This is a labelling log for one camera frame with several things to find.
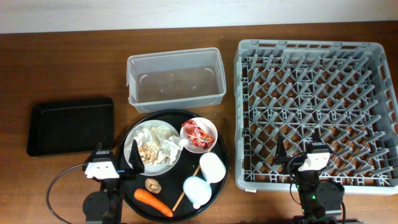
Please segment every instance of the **gray dish rack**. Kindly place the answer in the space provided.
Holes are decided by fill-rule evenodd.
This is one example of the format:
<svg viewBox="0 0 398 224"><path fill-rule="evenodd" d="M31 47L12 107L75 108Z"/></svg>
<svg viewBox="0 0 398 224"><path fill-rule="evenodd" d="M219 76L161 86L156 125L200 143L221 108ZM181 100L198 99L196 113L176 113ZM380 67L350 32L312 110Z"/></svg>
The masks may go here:
<svg viewBox="0 0 398 224"><path fill-rule="evenodd" d="M351 194L398 193L398 105L380 44L242 40L234 94L240 189L288 191L278 134L294 156L318 132L335 153L321 179Z"/></svg>

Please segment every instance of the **white cup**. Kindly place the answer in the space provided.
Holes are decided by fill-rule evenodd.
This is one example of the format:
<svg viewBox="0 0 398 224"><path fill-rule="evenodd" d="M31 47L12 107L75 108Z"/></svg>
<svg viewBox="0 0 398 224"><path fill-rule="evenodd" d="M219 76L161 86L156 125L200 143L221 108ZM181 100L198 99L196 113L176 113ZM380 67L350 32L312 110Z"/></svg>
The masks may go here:
<svg viewBox="0 0 398 224"><path fill-rule="evenodd" d="M194 209L200 208L211 198L211 187L199 177L188 177L182 187Z"/></svg>
<svg viewBox="0 0 398 224"><path fill-rule="evenodd" d="M213 153L204 153L199 160L200 170L207 183L217 183L221 181L226 173L225 166L221 159Z"/></svg>

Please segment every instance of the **white plate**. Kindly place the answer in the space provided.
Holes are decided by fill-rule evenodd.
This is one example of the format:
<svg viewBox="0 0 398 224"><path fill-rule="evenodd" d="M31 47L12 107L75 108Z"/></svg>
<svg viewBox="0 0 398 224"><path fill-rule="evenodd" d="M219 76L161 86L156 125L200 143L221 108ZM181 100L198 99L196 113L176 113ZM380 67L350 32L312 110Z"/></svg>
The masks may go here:
<svg viewBox="0 0 398 224"><path fill-rule="evenodd" d="M191 140L188 140L188 143L184 147L188 151L198 154L210 151L211 148L213 148L217 143L218 133L216 126L206 118L192 118L192 120L196 122L198 127L204 130L210 137L213 137L214 142L207 149L204 149L203 147L194 146ZM180 130L180 137L183 139L188 139L184 127L182 127Z"/></svg>
<svg viewBox="0 0 398 224"><path fill-rule="evenodd" d="M151 127L151 126L163 126L166 128L169 128L171 130L171 132L179 137L180 135L178 134L177 130L175 130L175 128L173 128L173 126L171 126L169 123L164 122L164 121L159 121L159 120L150 120L150 121L145 121L141 124L138 124L136 127L134 127L132 130L130 130L129 134L127 135L127 138L124 142L124 158L126 158L127 163L129 164L129 166L132 168L132 165L129 163L129 158L130 158L130 151L131 151L131 145L132 145L132 141L134 139L135 136L133 136L133 134L141 128L144 127ZM142 173L142 175L146 175L146 176L155 176L155 175L160 175L163 174L165 172L167 172L168 170L170 170L178 161L178 159L180 158L181 155L181 151L178 151L175 162L173 165L167 165L165 162L161 163L161 164L157 164L157 165L149 165L149 164L145 164L145 171L144 173Z"/></svg>

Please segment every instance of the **red candy wrapper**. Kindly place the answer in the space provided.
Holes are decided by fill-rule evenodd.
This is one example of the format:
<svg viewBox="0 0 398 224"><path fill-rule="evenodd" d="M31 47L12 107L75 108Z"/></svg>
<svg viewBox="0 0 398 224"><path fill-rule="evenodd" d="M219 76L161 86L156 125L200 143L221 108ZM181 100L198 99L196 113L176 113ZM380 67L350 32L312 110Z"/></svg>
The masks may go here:
<svg viewBox="0 0 398 224"><path fill-rule="evenodd" d="M199 128L194 120L189 120L182 126L194 146L207 149L214 142L214 138L210 137L202 128Z"/></svg>

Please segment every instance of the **black tray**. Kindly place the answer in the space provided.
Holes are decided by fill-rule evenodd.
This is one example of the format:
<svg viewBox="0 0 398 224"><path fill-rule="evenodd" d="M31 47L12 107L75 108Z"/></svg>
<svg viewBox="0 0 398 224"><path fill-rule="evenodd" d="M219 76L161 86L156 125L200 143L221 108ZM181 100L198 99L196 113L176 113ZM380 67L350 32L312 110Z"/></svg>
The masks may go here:
<svg viewBox="0 0 398 224"><path fill-rule="evenodd" d="M113 148L110 98L41 103L33 107L27 153L44 156Z"/></svg>
<svg viewBox="0 0 398 224"><path fill-rule="evenodd" d="M184 110L158 111L141 119L133 127L144 121L156 119L171 124L179 132L182 123L198 116L199 115L195 113ZM123 147L126 137L127 135L123 138L118 147L118 162L120 169L129 168L123 155ZM217 144L211 151L217 154L217 156L224 162L224 165L228 170L227 153L223 139L220 134L218 135ZM171 209L183 191L182 185L185 179L192 176L192 174L198 167L199 158L201 155L202 154L194 154L184 149L177 163L166 173L154 177L138 175L137 179L134 181L126 180L124 184L124 201L130 206L130 208L132 208L142 217L156 222L182 222L201 214L217 199L217 197L221 193L221 189L223 188L226 181L226 175L222 181L210 185L212 195L208 203L201 206L199 209L194 209L192 203L189 201L187 196L184 196L176 211L173 212L174 216L172 218L166 217L151 206L139 202L134 198L134 191L136 189L145 189L144 181L146 180L146 178L153 178L157 180L162 186L162 191L159 194L154 194L155 197L165 203ZM197 176L203 179L200 171L198 172Z"/></svg>

